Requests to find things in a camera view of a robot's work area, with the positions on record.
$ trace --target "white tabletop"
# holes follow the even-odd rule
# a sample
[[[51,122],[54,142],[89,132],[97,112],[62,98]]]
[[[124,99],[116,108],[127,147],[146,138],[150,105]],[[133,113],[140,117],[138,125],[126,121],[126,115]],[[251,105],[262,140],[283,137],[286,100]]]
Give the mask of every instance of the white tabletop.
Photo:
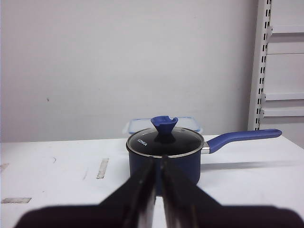
[[[205,136],[205,140],[215,136]],[[129,178],[126,139],[19,142],[1,145],[1,227],[28,210],[52,205],[97,204]],[[103,179],[102,159],[109,158]],[[223,205],[275,205],[304,219],[304,150],[283,136],[232,142],[201,156],[198,186]],[[153,227],[165,227],[157,197]]]

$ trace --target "blue lid knob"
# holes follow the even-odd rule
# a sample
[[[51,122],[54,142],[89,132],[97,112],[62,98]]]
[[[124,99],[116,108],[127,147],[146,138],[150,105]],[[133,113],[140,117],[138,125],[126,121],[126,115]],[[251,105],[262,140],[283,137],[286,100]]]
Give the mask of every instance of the blue lid knob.
[[[171,134],[173,127],[178,122],[178,118],[170,119],[167,115],[161,115],[152,118],[151,122],[159,134]]]

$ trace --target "pot lid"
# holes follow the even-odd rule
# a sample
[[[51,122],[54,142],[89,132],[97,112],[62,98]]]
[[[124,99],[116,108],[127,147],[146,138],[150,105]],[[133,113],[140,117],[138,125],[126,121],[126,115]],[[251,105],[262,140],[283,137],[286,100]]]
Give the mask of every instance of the pot lid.
[[[131,135],[127,147],[137,154],[161,158],[182,157],[195,153],[204,144],[204,138],[197,132],[174,127],[178,118],[157,116],[151,119],[155,128],[148,128]]]

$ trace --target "blue handle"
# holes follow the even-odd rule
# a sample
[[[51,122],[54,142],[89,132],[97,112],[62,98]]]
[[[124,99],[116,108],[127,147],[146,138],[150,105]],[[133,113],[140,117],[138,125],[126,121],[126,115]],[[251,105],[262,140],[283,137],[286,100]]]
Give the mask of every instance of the blue handle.
[[[210,153],[214,153],[227,143],[234,141],[253,140],[253,139],[268,139],[279,137],[282,132],[278,129],[265,129],[257,131],[230,132],[221,134],[214,139],[207,141]]]
[[[178,118],[174,117],[172,120],[167,115],[161,115],[152,118],[151,122],[159,134],[170,134],[173,127],[178,122]]]

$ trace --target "blue saucepan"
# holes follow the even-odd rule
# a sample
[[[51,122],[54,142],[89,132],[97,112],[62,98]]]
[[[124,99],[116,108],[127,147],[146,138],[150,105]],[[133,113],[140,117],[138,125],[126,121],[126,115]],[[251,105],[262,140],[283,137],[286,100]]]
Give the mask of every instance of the blue saucepan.
[[[190,129],[174,127],[178,118],[157,116],[151,119],[155,128],[148,128],[131,135],[126,143],[129,151],[130,174],[132,175],[147,159],[156,162],[157,195],[161,195],[160,165],[162,155],[168,157],[194,183],[200,179],[200,155],[214,153],[233,141],[275,138],[282,134],[277,129],[231,132],[207,142],[199,133]]]

